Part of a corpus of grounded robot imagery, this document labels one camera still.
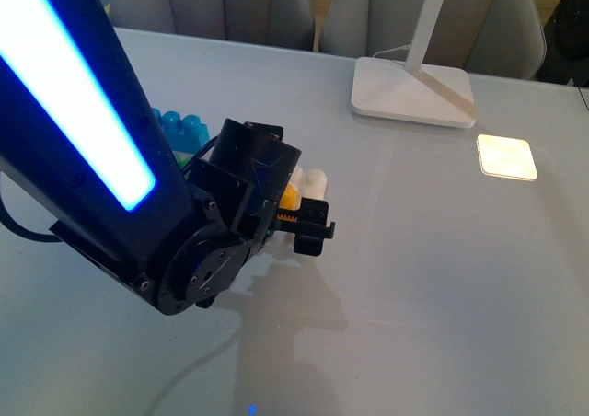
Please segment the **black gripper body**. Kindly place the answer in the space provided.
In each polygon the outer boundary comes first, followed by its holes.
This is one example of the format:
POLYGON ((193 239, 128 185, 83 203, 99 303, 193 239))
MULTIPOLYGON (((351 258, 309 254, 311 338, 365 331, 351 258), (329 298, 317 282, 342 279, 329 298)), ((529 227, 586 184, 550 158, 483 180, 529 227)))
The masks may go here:
POLYGON ((271 235, 278 204, 301 156, 283 142, 283 128, 225 120, 208 144, 185 166, 188 182, 210 193, 230 232, 263 247, 271 235))

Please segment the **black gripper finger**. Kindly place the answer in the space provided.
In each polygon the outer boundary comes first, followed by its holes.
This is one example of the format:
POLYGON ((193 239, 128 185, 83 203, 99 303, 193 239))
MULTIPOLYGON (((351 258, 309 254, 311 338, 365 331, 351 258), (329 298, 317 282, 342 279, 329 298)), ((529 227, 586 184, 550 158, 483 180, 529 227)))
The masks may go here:
POLYGON ((294 252, 320 255, 324 241, 333 239, 335 223, 328 222, 329 204, 323 200, 302 198, 297 210, 279 208, 275 230, 294 235, 294 252))

